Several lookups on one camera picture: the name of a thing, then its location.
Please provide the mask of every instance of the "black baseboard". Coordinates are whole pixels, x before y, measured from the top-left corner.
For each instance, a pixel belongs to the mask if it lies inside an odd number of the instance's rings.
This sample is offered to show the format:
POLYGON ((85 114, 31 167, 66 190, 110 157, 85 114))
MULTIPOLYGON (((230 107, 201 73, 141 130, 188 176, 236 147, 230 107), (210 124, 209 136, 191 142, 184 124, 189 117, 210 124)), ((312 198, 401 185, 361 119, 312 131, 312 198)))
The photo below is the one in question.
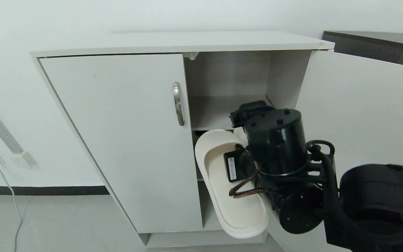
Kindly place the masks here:
MULTIPOLYGON (((105 186, 94 187, 12 187, 15 195, 70 196, 70 195, 109 195, 105 186)), ((12 195, 8 187, 0 187, 0 195, 12 195)))

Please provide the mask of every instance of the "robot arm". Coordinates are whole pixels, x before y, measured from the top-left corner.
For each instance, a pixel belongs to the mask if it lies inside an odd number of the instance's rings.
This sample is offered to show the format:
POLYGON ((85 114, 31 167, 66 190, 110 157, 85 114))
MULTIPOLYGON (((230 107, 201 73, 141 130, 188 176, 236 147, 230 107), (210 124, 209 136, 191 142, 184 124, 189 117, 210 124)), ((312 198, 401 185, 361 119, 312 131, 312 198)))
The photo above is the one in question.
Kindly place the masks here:
POLYGON ((306 233, 324 221, 329 244, 354 252, 403 252, 403 166, 355 167, 342 176, 339 190, 334 146, 306 142, 299 111, 257 101, 241 105, 230 119, 233 127, 243 127, 249 144, 225 154, 238 159, 237 180, 243 179, 230 196, 264 193, 290 233, 306 233), (238 192, 250 180, 255 189, 238 192))

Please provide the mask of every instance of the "metal door handle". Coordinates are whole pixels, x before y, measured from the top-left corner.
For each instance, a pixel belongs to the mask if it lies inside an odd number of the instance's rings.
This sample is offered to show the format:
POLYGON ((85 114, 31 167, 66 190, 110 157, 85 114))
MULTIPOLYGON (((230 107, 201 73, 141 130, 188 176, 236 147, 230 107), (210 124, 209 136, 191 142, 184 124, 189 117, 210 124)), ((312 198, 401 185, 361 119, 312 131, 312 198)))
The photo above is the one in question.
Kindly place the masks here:
POLYGON ((173 83, 172 87, 174 93, 176 117, 178 118, 179 125, 184 126, 183 111, 181 110, 181 99, 179 97, 181 93, 179 89, 179 83, 178 82, 173 83))

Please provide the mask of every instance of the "white slipper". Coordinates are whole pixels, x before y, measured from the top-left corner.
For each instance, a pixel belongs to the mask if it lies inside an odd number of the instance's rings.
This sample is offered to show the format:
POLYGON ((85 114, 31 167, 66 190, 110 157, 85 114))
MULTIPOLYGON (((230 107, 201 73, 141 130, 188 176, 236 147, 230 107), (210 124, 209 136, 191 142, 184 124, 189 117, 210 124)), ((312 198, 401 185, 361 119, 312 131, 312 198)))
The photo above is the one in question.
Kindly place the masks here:
MULTIPOLYGON (((265 231, 269 218, 259 195, 240 199, 228 195, 240 182, 228 181, 224 153, 235 150, 236 144, 244 145, 232 132, 214 129, 200 136, 195 144, 195 157, 222 228, 234 238, 245 239, 265 231)), ((251 189, 253 184, 248 182, 240 191, 251 189)))
POLYGON ((245 144, 245 146, 248 146, 248 138, 242 127, 235 128, 234 134, 245 144))

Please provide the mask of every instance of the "cabinet top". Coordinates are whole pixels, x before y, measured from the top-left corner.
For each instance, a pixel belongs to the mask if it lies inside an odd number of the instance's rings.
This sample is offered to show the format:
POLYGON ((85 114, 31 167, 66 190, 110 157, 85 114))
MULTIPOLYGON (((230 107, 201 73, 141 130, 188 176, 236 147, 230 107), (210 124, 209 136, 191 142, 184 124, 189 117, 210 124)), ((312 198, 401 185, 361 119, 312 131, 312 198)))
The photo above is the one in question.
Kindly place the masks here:
POLYGON ((62 45, 33 50, 37 57, 197 51, 333 49, 334 43, 276 30, 93 34, 62 45))

